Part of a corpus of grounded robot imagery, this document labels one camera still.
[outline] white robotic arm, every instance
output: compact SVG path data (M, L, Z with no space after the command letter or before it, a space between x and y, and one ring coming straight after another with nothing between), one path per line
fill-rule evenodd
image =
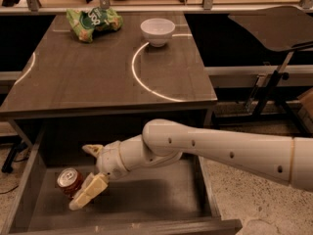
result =
M155 119L145 125L142 135L105 147L86 145L83 150L97 158L99 175L108 182L139 167L172 164L188 153L313 191L313 139L310 138L193 128ZM72 210L82 207L76 200L81 199L81 194L88 195L88 191L77 192L71 202Z

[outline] wooden desk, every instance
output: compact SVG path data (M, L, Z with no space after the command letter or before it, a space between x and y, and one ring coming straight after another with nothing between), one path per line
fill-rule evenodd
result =
M66 17L56 16L34 65L23 71L0 109L0 118L28 145L39 119L205 110L216 102L183 13L121 15L120 31L101 34L91 44L79 42ZM179 34L158 49L144 46L140 31L142 21L155 17L174 21Z

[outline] soda can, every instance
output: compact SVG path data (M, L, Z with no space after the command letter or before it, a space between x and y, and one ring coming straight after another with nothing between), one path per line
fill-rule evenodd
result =
M70 199L80 189L83 181L82 174L75 168L64 169L57 179L58 186Z

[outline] stool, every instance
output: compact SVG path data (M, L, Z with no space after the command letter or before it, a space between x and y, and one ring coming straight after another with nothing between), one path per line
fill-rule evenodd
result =
M313 18L293 6L257 10L252 12L232 13L229 19L239 24L252 34L266 49L273 52L286 53L285 60L271 74L261 97L252 114L243 117L216 117L212 116L212 123L218 128L218 123L254 121L261 114L281 79L288 79L285 68L294 52L313 47ZM286 101L275 97L278 105L291 117L303 136L312 136L299 117L293 113Z

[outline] snack bag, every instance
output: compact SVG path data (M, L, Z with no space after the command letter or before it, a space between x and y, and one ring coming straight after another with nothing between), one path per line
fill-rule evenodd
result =
M119 30L123 25L123 19L111 8L93 8L91 11L83 12L67 9L67 19L78 36L79 40L87 43L92 42L94 30Z

